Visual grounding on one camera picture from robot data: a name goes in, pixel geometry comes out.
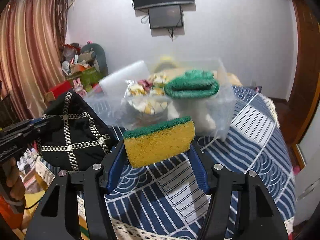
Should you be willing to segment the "person's left hand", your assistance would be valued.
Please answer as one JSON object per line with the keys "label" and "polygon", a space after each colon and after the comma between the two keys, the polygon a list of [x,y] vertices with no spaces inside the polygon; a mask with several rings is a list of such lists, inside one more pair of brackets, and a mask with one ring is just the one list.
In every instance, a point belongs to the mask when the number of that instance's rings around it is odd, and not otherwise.
{"label": "person's left hand", "polygon": [[1,197],[9,204],[13,213],[20,214],[25,208],[24,195],[25,187],[13,157],[1,165]]}

